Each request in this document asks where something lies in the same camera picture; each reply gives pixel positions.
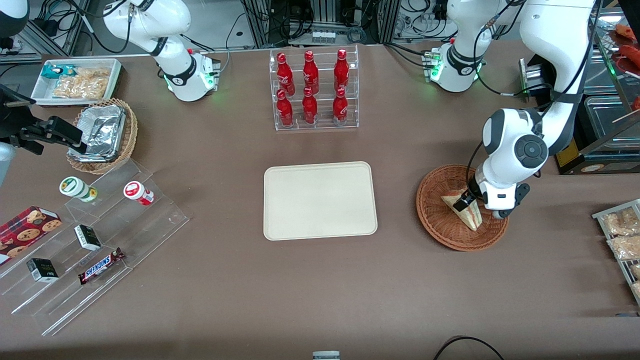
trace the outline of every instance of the coca-cola bottle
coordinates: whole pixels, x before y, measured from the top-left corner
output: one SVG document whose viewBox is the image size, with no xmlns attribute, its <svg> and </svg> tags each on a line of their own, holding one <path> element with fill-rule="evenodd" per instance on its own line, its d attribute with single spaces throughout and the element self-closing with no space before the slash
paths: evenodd
<svg viewBox="0 0 640 360">
<path fill-rule="evenodd" d="M 282 89 L 278 89 L 276 92 L 278 102 L 276 102 L 276 108 L 278 108 L 278 117 L 284 127 L 293 126 L 293 109 L 291 108 L 291 102 L 287 99 L 287 94 Z"/>
<path fill-rule="evenodd" d="M 305 86 L 309 86 L 314 95 L 317 94 L 320 91 L 318 65 L 314 61 L 314 52 L 311 50 L 305 51 L 305 67 L 302 73 L 305 76 Z"/>
<path fill-rule="evenodd" d="M 276 56 L 278 59 L 278 82 L 280 88 L 287 92 L 288 96 L 293 96 L 296 93 L 296 87 L 293 85 L 293 71 L 287 63 L 287 57 L 284 53 L 278 53 Z"/>
<path fill-rule="evenodd" d="M 335 92 L 333 100 L 333 123 L 336 126 L 343 126 L 347 122 L 347 99 L 344 97 L 344 88 L 340 87 Z"/>
<path fill-rule="evenodd" d="M 305 112 L 305 122 L 314 125 L 318 119 L 318 103 L 310 86 L 305 88 L 305 98 L 302 99 L 302 108 Z"/>
<path fill-rule="evenodd" d="M 338 50 L 338 61 L 333 68 L 333 87 L 338 91 L 340 87 L 347 88 L 349 84 L 349 63 L 347 63 L 347 51 Z"/>
</svg>

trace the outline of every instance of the white tray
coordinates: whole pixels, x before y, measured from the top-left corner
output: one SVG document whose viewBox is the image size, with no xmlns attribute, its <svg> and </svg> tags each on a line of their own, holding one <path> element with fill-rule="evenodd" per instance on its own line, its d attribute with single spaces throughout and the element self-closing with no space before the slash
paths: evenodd
<svg viewBox="0 0 640 360">
<path fill-rule="evenodd" d="M 48 79 L 43 76 L 38 75 L 38 80 L 36 81 L 36 85 L 33 87 L 33 92 L 31 93 L 31 98 L 36 101 L 37 105 L 40 106 L 84 106 L 96 103 L 98 101 L 110 99 L 113 95 L 113 92 L 116 88 L 116 84 L 118 83 L 118 76 L 120 75 L 120 69 L 122 65 L 120 62 L 114 58 L 96 58 L 96 59 L 59 59 L 59 60 L 47 60 L 44 62 L 43 67 L 48 64 L 60 64 L 66 65 L 71 64 L 78 67 L 88 67 L 88 68 L 96 68 L 96 67 L 106 67 L 111 69 L 111 74 L 109 75 L 109 82 L 107 83 L 107 88 L 104 91 L 104 95 L 101 99 L 91 100 L 91 99 L 61 99 L 57 97 L 53 97 L 53 90 L 58 85 L 58 79 Z"/>
<path fill-rule="evenodd" d="M 272 167 L 264 173 L 264 236 L 271 240 L 371 235 L 378 229 L 364 161 Z"/>
</svg>

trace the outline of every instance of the brown table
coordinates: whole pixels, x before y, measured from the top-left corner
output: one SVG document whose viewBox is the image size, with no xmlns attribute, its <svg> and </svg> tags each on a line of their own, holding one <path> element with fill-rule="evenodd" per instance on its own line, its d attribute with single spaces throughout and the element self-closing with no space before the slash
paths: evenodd
<svg viewBox="0 0 640 360">
<path fill-rule="evenodd" d="M 517 59 L 530 55 L 497 42 L 486 81 L 513 89 Z M 117 96 L 140 122 L 133 158 L 193 219 L 53 337 L 0 306 L 0 358 L 310 359 L 335 349 L 345 360 L 431 359 L 466 334 L 507 359 L 637 359 L 640 319 L 613 317 L 637 306 L 590 214 L 638 198 L 640 177 L 559 176 L 550 160 L 498 244 L 449 250 L 416 216 L 420 180 L 466 163 L 487 116 L 523 104 L 480 84 L 449 94 L 382 46 L 360 56 L 360 128 L 320 134 L 273 129 L 267 51 L 233 53 L 220 90 L 195 103 L 167 91 L 152 58 L 120 58 Z M 0 221 L 32 204 L 62 206 L 65 176 L 95 179 L 64 153 L 19 152 L 0 188 Z M 371 165 L 378 232 L 267 241 L 264 171 L 339 161 Z M 470 343 L 441 359 L 463 356 L 493 359 Z"/>
</svg>

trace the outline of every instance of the packaged bread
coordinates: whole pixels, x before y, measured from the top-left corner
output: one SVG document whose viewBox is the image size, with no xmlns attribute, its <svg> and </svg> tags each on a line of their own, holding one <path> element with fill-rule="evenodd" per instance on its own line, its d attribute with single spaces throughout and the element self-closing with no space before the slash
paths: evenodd
<svg viewBox="0 0 640 360">
<path fill-rule="evenodd" d="M 465 225 L 473 230 L 478 230 L 478 227 L 482 224 L 482 214 L 480 214 L 480 209 L 478 208 L 478 203 L 476 200 L 473 200 L 471 204 L 464 209 L 463 211 L 458 211 L 453 207 L 458 200 L 460 200 L 460 195 L 465 192 L 465 189 L 462 190 L 454 190 L 451 192 L 447 192 L 442 195 L 440 198 L 444 201 L 445 204 L 453 211 L 459 218 L 462 220 Z"/>
<path fill-rule="evenodd" d="M 618 236 L 611 240 L 611 249 L 620 260 L 640 259 L 640 236 Z"/>
<path fill-rule="evenodd" d="M 634 294 L 640 298 L 640 281 L 636 281 L 631 284 L 631 290 L 633 290 Z"/>
<path fill-rule="evenodd" d="M 104 97 L 111 71 L 105 67 L 76 67 L 73 76 L 62 75 L 53 96 L 65 99 L 99 100 Z"/>
<path fill-rule="evenodd" d="M 602 223 L 609 234 L 614 236 L 640 234 L 640 220 L 633 208 L 606 214 L 602 217 Z"/>
<path fill-rule="evenodd" d="M 640 280 L 640 264 L 635 264 L 631 266 L 631 274 L 634 274 L 636 280 Z"/>
</svg>

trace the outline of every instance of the acrylic bottle rack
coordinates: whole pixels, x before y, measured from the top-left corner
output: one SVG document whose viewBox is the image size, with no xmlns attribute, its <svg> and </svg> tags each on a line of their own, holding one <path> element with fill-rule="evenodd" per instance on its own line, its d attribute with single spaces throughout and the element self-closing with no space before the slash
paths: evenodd
<svg viewBox="0 0 640 360">
<path fill-rule="evenodd" d="M 132 180 L 153 191 L 151 205 L 124 197 L 122 189 Z M 98 190 L 94 201 L 69 200 L 56 211 L 63 225 L 0 267 L 2 301 L 13 314 L 32 316 L 43 336 L 60 331 L 189 221 L 156 186 L 151 173 L 133 160 L 111 169 L 92 186 Z M 100 250 L 80 246 L 74 232 L 77 224 L 93 227 Z M 78 274 L 117 247 L 126 258 L 81 285 Z M 49 284 L 34 281 L 26 265 L 31 258 L 50 259 L 60 278 Z"/>
<path fill-rule="evenodd" d="M 347 120 L 342 126 L 336 126 L 333 123 L 333 100 L 335 98 L 335 89 L 333 87 L 333 68 L 337 61 L 338 49 L 347 51 L 347 62 L 349 63 L 349 83 L 346 87 L 345 98 L 348 102 Z M 344 129 L 358 127 L 360 124 L 360 113 L 358 108 L 358 98 L 360 92 L 358 89 L 358 68 L 360 66 L 358 59 L 357 46 L 342 47 L 313 47 L 314 59 L 318 66 L 319 73 L 319 92 L 315 94 L 318 104 L 318 119 L 314 125 L 307 124 L 303 118 L 302 99 L 304 98 L 303 89 L 305 88 L 302 68 L 305 66 L 305 51 L 308 49 L 288 48 L 271 50 L 269 53 L 269 78 L 271 80 L 271 102 L 273 103 L 273 118 L 277 131 L 294 131 L 294 130 L 312 130 L 312 129 Z M 276 55 L 284 53 L 287 56 L 287 63 L 293 71 L 293 83 L 296 92 L 288 99 L 293 107 L 293 126 L 284 127 L 278 116 L 276 107 L 276 92 L 280 88 L 278 83 L 278 62 Z"/>
</svg>

